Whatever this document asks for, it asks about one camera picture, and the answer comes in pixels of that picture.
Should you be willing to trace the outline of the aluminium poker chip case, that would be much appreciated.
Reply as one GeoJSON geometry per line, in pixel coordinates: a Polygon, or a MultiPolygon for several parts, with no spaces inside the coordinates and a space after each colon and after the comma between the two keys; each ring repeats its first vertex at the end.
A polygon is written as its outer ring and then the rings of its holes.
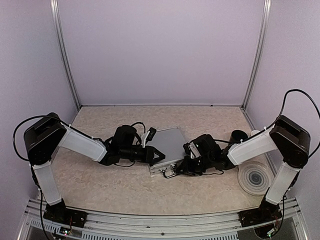
{"type": "Polygon", "coordinates": [[[167,177],[174,174],[174,169],[181,163],[186,155],[183,145],[187,140],[179,127],[171,127],[158,130],[153,139],[147,143],[148,146],[155,147],[165,155],[165,159],[149,167],[152,177],[165,175],[167,177]]]}

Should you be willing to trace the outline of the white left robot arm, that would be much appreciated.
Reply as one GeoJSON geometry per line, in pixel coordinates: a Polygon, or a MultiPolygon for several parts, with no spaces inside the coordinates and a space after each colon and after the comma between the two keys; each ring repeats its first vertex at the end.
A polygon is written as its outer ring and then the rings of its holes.
{"type": "Polygon", "coordinates": [[[52,157],[60,149],[104,166],[117,165],[120,160],[152,166],[166,157],[160,150],[147,144],[157,132],[153,127],[139,135],[133,124],[124,124],[116,128],[113,136],[102,140],[66,124],[54,112],[37,116],[36,119],[38,121],[23,134],[27,161],[42,196],[51,206],[50,214],[61,223],[70,218],[70,211],[61,204],[63,198],[52,170],[52,157]]]}

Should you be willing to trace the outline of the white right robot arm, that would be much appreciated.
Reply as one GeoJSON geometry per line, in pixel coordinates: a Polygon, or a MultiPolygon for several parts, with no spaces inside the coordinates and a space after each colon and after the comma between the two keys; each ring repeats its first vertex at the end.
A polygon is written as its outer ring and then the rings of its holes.
{"type": "Polygon", "coordinates": [[[309,160],[311,136],[301,126],[281,115],[270,127],[252,136],[231,138],[224,149],[210,134],[203,134],[183,145],[186,155],[176,166],[175,174],[201,176],[215,168],[226,171],[262,154],[278,150],[283,157],[275,179],[265,194],[265,201],[256,210],[256,218],[266,222],[275,212],[297,174],[309,160]]]}

